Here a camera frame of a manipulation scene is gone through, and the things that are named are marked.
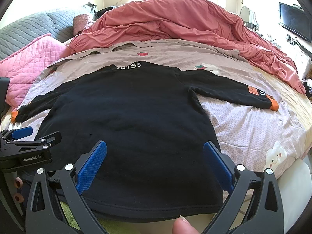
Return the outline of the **left hand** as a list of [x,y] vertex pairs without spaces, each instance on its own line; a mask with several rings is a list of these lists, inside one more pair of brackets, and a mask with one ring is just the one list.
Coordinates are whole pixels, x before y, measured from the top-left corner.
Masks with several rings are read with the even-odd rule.
[[20,177],[16,177],[14,180],[14,187],[16,188],[16,193],[14,193],[13,198],[17,203],[23,203],[24,197],[21,194],[21,188],[23,187],[23,181]]

